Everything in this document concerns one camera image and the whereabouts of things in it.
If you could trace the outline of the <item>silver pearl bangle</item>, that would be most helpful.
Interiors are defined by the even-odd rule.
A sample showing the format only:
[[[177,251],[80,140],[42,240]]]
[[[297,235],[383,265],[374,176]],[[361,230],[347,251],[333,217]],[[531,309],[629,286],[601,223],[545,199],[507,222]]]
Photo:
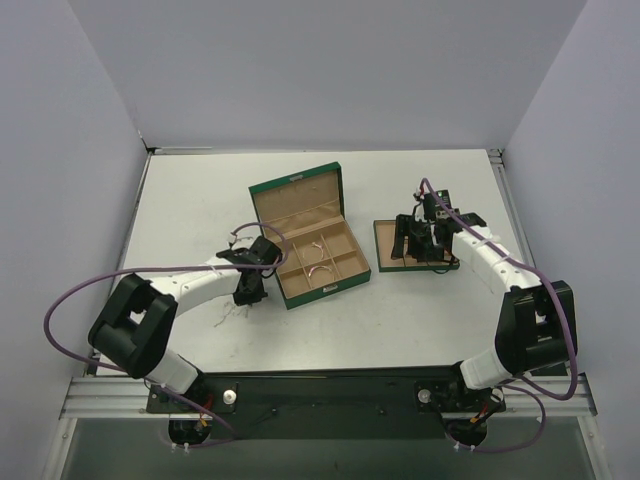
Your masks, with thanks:
[[[335,280],[335,272],[328,265],[314,265],[307,272],[307,277],[312,282],[332,282]]]
[[[324,246],[320,242],[312,241],[302,248],[302,258],[307,263],[322,261],[325,258]]]

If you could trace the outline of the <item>green jewelry box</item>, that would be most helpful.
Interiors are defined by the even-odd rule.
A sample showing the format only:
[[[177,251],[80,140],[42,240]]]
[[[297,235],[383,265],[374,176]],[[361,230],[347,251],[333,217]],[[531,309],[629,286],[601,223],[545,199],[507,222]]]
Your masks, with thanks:
[[[289,310],[368,282],[371,268],[345,218],[342,168],[332,162],[285,175],[249,188],[262,233],[283,251],[286,262],[276,280]],[[322,261],[307,263],[302,248],[312,241],[324,246]],[[307,272],[328,265],[332,282],[312,282]]]

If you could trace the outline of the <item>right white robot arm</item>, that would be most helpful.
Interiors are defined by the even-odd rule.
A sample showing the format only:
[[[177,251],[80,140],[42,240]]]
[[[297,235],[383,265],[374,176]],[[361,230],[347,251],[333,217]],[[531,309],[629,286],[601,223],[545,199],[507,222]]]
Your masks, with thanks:
[[[571,381],[562,397],[570,398],[577,388],[572,289],[516,259],[482,217],[453,208],[448,191],[421,184],[413,197],[412,212],[395,218],[390,246],[378,249],[380,268],[447,272],[464,264],[502,297],[493,343],[458,366],[464,387],[486,389],[534,370],[568,364]]]

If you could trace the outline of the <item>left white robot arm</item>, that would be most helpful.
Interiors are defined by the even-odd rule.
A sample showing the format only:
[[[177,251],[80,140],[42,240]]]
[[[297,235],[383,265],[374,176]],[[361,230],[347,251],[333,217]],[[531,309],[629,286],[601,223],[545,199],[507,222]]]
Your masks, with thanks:
[[[267,296],[265,271],[283,258],[263,236],[251,244],[217,253],[202,271],[144,279],[123,277],[88,334],[89,344],[134,379],[145,378],[169,389],[170,400],[193,411],[208,400],[204,374],[168,347],[180,315],[218,297],[237,306]]]

